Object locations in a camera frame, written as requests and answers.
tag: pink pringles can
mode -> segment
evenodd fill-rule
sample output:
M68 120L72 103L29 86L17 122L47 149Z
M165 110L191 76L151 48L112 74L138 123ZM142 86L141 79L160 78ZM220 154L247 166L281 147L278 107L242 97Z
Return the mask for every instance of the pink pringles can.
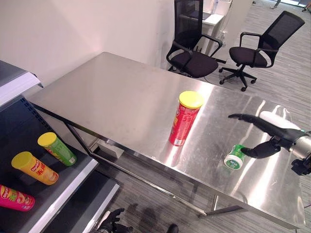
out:
M179 95L179 106L169 137L170 143L175 146L182 146L185 143L203 103L204 98L196 91L184 91Z
M0 206L25 212L31 210L34 204L34 197L0 184Z

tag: mesh chair back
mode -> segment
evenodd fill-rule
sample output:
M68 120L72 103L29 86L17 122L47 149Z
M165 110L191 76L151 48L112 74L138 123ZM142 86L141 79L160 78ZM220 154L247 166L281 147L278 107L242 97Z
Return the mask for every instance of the mesh chair back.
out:
M193 49L202 34L203 0L175 0L175 38Z
M278 50L302 25L300 17L283 11L273 24L261 36L258 48ZM268 53L269 56L275 57L275 53Z

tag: person's foot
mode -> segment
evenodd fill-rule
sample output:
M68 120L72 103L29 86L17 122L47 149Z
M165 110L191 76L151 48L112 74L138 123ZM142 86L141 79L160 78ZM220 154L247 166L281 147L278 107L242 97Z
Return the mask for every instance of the person's foot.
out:
M171 224L166 233L178 233L178 226L176 224Z

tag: office chair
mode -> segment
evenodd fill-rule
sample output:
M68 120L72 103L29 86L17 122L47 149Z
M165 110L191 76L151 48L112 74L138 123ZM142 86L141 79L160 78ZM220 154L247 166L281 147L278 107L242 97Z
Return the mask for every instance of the office chair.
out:
M218 63L211 58L222 46L222 41L209 35L202 34L203 0L175 0L175 36L172 47L166 55L167 61L173 68L179 69L180 73L187 73L193 78L201 78L217 69ZM208 38L218 43L218 47L209 57L194 47L201 37ZM182 53L169 56L178 51Z
M261 35L257 33L247 33L243 32L240 35L240 46L232 47L229 50L231 59L237 63L239 69L230 69L230 68L221 68L219 72L227 70L233 74L222 79L219 84L224 84L224 81L232 77L239 77L244 86L241 88L241 91L247 89L247 82L245 77L251 78L251 83L255 83L257 78L244 72L245 66L250 66L251 68L270 68L274 64L274 60L278 49L285 43L285 41L290 38L302 25L304 21L294 14L283 11L280 16L272 23L272 25ZM242 37L244 35L258 36L259 42L256 50L241 47ZM260 54L260 51L263 51L270 59L271 64L268 65L267 60Z

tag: green pringles can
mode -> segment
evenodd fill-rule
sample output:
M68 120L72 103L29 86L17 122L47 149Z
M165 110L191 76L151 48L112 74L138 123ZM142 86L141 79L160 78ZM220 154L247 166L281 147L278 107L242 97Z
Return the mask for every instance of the green pringles can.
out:
M38 144L66 166L71 166L77 161L77 157L53 132L42 134L38 138Z
M243 145L236 144L231 152L225 157L225 165L233 170L239 170L244 162L245 154L241 151Z

